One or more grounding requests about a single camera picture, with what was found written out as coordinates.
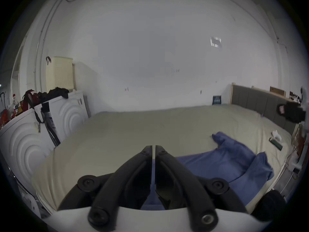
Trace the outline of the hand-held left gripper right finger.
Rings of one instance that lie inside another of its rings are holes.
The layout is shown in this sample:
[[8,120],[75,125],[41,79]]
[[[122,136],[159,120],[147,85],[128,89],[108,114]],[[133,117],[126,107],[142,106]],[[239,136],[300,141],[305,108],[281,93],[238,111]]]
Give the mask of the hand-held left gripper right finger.
[[166,210],[187,208],[192,230],[213,230],[219,222],[216,209],[248,213],[226,180],[194,175],[159,145],[156,194]]

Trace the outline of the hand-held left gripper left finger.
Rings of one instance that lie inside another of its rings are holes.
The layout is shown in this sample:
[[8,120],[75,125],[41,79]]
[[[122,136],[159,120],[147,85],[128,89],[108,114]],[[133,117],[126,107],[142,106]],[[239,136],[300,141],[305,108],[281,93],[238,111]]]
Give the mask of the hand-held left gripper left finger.
[[58,211],[90,207],[91,226],[116,226],[119,207],[140,209],[150,194],[152,159],[149,145],[114,173],[80,177]]

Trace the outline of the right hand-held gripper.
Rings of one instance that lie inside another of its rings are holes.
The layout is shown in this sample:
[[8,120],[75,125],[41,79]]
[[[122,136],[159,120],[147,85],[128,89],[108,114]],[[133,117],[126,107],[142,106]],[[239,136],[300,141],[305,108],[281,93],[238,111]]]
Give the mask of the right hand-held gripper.
[[287,102],[278,104],[276,111],[280,116],[293,123],[309,123],[309,101],[305,87],[301,87],[301,104],[295,102]]

